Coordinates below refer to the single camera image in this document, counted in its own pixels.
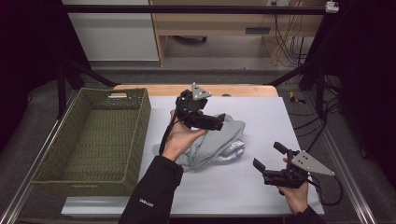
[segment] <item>crumpled gray fabric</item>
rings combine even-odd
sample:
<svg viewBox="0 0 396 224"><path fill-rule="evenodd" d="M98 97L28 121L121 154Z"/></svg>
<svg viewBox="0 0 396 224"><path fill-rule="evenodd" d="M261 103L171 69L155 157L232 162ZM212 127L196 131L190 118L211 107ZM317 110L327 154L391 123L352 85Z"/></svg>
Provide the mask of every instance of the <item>crumpled gray fabric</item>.
<svg viewBox="0 0 396 224"><path fill-rule="evenodd" d="M245 144L240 141L245 126L244 121L233 120L230 115L226 115L220 131L208 131L199 137L184 154L180 155L176 163L188 172L213 162L228 161L224 158L236 159L245 150ZM160 144L153 146L155 155L159 154L159 148Z"/></svg>

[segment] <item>woven plastic basket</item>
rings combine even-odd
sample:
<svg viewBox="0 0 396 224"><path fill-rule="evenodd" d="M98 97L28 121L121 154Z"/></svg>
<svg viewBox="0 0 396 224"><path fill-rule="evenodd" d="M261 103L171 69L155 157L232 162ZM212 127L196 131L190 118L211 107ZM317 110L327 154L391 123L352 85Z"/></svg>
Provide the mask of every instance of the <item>woven plastic basket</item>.
<svg viewBox="0 0 396 224"><path fill-rule="evenodd" d="M31 184L67 197L130 196L150 109L147 89L81 89Z"/></svg>

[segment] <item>white tabletop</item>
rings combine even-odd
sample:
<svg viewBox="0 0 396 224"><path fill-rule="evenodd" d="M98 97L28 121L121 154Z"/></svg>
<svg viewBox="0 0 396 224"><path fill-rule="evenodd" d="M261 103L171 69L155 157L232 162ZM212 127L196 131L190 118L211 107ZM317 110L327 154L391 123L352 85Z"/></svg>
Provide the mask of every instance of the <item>white tabletop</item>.
<svg viewBox="0 0 396 224"><path fill-rule="evenodd" d="M141 178L154 154L152 147L161 143L169 122L169 111L176 97L150 97L151 114L140 170ZM171 217L280 217L290 214L283 196L274 186L263 184L262 174L253 167L257 158L268 170L286 167L284 157L273 148L280 142L300 150L289 115L280 97L210 97L205 114L227 113L242 120L246 128L242 141L246 150L237 161L211 165L183 175L175 192ZM74 217L119 217L129 197L69 197L63 215ZM308 202L324 214L315 189L310 186Z"/></svg>

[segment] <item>gray floor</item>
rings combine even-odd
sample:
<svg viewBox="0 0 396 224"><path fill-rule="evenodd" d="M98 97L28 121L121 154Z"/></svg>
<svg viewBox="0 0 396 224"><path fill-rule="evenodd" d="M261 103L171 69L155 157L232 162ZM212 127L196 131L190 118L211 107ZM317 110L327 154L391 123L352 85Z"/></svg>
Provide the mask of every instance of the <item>gray floor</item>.
<svg viewBox="0 0 396 224"><path fill-rule="evenodd" d="M121 83L190 84L196 81L203 84L262 84L282 76L289 70L287 67L273 67L269 64L265 50L257 50L252 47L260 44L258 39L242 40L237 37L222 39L221 37L209 36L206 43L196 43L196 41L172 40L164 67L151 64L140 66L134 71L128 67L117 71L102 67L97 72ZM96 85L91 83L93 80L90 78L84 78L89 82L89 85ZM289 99L290 90L294 90L297 99L305 99L307 95L311 94L310 91L298 91L296 85L294 85L297 82L298 77L285 85L279 86L277 88L278 93L284 98L285 105L290 113L312 114L312 109L308 104L292 103ZM333 95L326 92L325 98L329 101L333 98ZM33 90L23 120L0 157L0 213L6 210L25 174L29 171L35 156L43 146L56 121L56 115L56 83L50 82ZM290 120L293 126L297 127L314 117L315 115L290 115ZM296 135L308 133L316 126L317 124L313 124L305 129L297 130ZM359 184L377 223L396 223L394 210L396 207L396 192L382 175L376 162L361 157L360 146L343 115L340 113L329 114L327 128ZM309 147L317 132L298 138L301 149ZM312 155L334 169L328 146L322 137L315 143ZM326 176L318 176L318 178L323 187L325 201L333 202L339 193L335 182ZM20 217L49 220L68 219L67 217L60 217L63 203L64 199L62 198L53 197L39 189L32 189L25 206L21 210ZM324 208L326 212L324 219L329 223L360 223L354 205L347 194L339 205L325 206Z"/></svg>

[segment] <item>black sleeve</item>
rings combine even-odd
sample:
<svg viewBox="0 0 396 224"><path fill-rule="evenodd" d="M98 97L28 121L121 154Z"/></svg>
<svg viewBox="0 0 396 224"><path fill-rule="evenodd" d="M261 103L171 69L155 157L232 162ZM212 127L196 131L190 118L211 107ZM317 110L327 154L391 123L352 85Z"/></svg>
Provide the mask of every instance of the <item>black sleeve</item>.
<svg viewBox="0 0 396 224"><path fill-rule="evenodd" d="M134 189L119 223L167 223L174 193L182 176L181 166L165 157L155 157Z"/></svg>
<svg viewBox="0 0 396 224"><path fill-rule="evenodd" d="M326 224L309 205L302 213L291 218L288 224Z"/></svg>

